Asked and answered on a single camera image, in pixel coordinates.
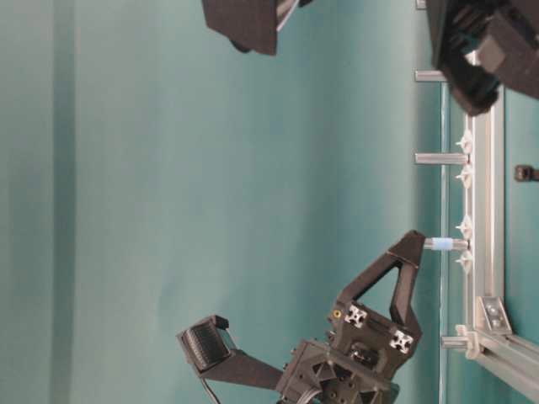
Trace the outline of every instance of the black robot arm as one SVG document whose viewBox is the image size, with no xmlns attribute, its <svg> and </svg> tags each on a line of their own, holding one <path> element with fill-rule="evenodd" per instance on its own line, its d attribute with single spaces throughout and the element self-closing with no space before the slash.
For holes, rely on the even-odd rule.
<svg viewBox="0 0 539 404">
<path fill-rule="evenodd" d="M 178 335 L 187 361 L 216 403 L 206 380 L 275 390 L 282 404 L 393 403 L 399 389 L 392 377 L 421 338 L 411 299 L 423 246 L 424 236 L 409 232 L 346 286 L 329 317 L 328 341 L 301 341 L 284 372 L 237 349 L 219 316 Z M 390 320 L 357 300 L 394 268 Z"/>
</svg>

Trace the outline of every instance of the robotic arm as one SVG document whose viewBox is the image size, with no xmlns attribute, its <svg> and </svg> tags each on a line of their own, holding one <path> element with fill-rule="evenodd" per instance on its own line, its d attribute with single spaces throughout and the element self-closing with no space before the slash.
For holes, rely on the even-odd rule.
<svg viewBox="0 0 539 404">
<path fill-rule="evenodd" d="M 536 0 L 427 0 L 433 65 L 472 116 L 490 109 L 498 86 L 539 98 Z M 466 54 L 477 51 L 477 64 Z"/>
<path fill-rule="evenodd" d="M 219 316 L 178 335 L 187 361 L 216 404 L 206 380 L 275 390 L 280 404 L 393 403 L 399 388 L 391 380 L 421 338 L 410 302 L 423 246 L 424 236 L 409 232 L 348 284 L 328 318 L 328 341 L 301 341 L 284 372 L 237 349 Z M 357 300 L 394 268 L 399 274 L 389 319 Z"/>
</svg>

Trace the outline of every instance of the metal peg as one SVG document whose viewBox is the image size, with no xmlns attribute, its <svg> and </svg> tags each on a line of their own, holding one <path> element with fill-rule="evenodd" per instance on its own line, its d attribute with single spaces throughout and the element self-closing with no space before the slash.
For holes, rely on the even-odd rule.
<svg viewBox="0 0 539 404">
<path fill-rule="evenodd" d="M 416 164 L 468 164 L 470 157 L 462 153 L 416 153 Z"/>
<path fill-rule="evenodd" d="M 416 70 L 415 71 L 416 82 L 446 82 L 447 79 L 444 73 L 439 70 Z"/>
<path fill-rule="evenodd" d="M 441 338 L 442 349 L 461 349 L 467 350 L 468 337 L 442 337 Z"/>
<path fill-rule="evenodd" d="M 446 237 L 427 238 L 424 241 L 424 249 L 434 251 L 465 251 L 469 245 L 467 240 Z"/>
</svg>

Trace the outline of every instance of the wire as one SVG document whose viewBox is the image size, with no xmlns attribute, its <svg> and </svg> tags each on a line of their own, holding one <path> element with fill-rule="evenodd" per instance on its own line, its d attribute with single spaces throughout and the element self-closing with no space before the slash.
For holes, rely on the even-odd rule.
<svg viewBox="0 0 539 404">
<path fill-rule="evenodd" d="M 320 393 L 322 393 L 322 391 L 317 389 L 307 390 L 302 394 L 300 399 L 297 401 L 297 404 L 309 404 L 311 400 Z"/>
<path fill-rule="evenodd" d="M 216 393 L 213 392 L 213 390 L 210 388 L 208 383 L 204 379 L 200 379 L 200 383 L 204 386 L 204 390 L 206 393 L 208 393 L 208 396 L 210 396 L 211 400 L 214 402 L 214 404 L 221 404 L 219 399 L 216 396 Z"/>
</svg>

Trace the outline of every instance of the teal wall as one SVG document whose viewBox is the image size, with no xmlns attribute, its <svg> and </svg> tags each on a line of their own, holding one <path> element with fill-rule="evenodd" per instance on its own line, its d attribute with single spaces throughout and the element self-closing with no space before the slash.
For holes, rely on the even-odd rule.
<svg viewBox="0 0 539 404">
<path fill-rule="evenodd" d="M 412 1 L 319 0 L 276 58 L 238 54 L 198 1 L 0 15 L 0 402 L 204 402 L 177 332 L 220 313 L 279 366 L 389 244 L 440 231 L 440 172 L 412 158 L 440 149 Z M 426 253 L 401 403 L 438 396 L 438 272 Z M 386 310 L 391 280 L 366 303 Z"/>
<path fill-rule="evenodd" d="M 505 293 L 512 325 L 522 337 L 539 344 L 536 229 L 539 228 L 537 183 L 517 183 L 515 166 L 539 167 L 539 101 L 508 92 L 506 110 L 506 265 Z"/>
</svg>

